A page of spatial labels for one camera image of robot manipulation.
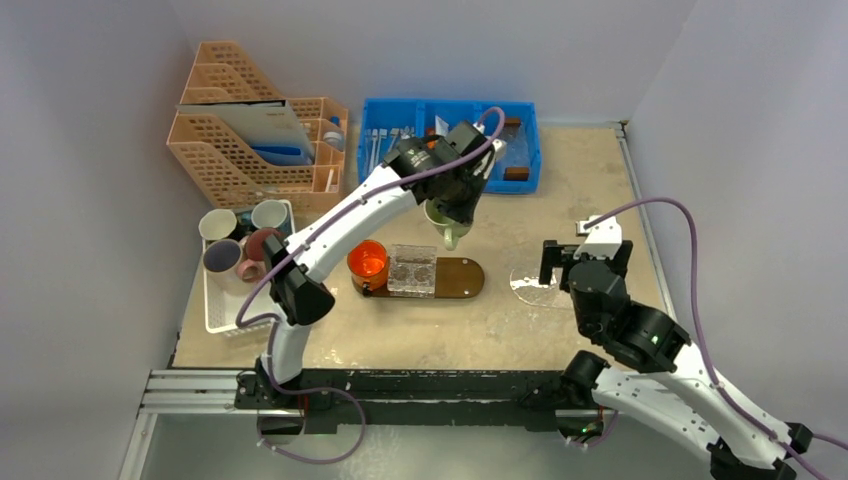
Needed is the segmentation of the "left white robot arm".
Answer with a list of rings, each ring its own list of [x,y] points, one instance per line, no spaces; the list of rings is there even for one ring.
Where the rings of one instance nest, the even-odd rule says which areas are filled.
[[[385,224],[418,206],[433,207],[469,227],[495,163],[505,152],[505,121],[488,130],[485,120],[462,121],[444,136],[397,142],[352,193],[311,225],[284,240],[263,244],[267,272],[239,308],[235,323],[267,322],[267,346],[255,375],[259,395],[272,408],[292,405],[312,326],[335,305],[324,281],[351,251]]]

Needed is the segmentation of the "clear glass toothbrush holder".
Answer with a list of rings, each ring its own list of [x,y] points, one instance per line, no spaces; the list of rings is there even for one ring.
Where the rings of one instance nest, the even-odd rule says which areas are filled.
[[[393,297],[434,298],[436,253],[433,246],[392,244],[388,248],[387,289]]]

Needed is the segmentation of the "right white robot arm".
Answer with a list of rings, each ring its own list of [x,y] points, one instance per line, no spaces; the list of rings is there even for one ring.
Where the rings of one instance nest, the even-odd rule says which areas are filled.
[[[774,418],[722,375],[710,375],[685,329],[631,298],[625,282],[631,249],[626,240],[603,259],[575,245],[543,244],[540,284],[561,269],[559,287],[570,295],[579,333],[625,367],[578,352],[561,381],[564,399],[626,413],[707,463],[715,479],[796,478],[786,461],[807,451],[811,431]]]

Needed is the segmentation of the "orange translucent cup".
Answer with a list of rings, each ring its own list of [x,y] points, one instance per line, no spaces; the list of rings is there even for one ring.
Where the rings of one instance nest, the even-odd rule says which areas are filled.
[[[375,240],[365,240],[347,256],[352,282],[362,291],[375,292],[388,282],[390,261],[386,247]]]

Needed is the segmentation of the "light green ceramic mug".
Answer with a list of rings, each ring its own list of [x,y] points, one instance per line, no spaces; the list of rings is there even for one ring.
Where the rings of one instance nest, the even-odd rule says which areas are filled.
[[[448,251],[454,251],[460,240],[472,229],[471,225],[461,224],[440,213],[431,201],[425,202],[423,208],[427,221],[442,237],[444,247]]]

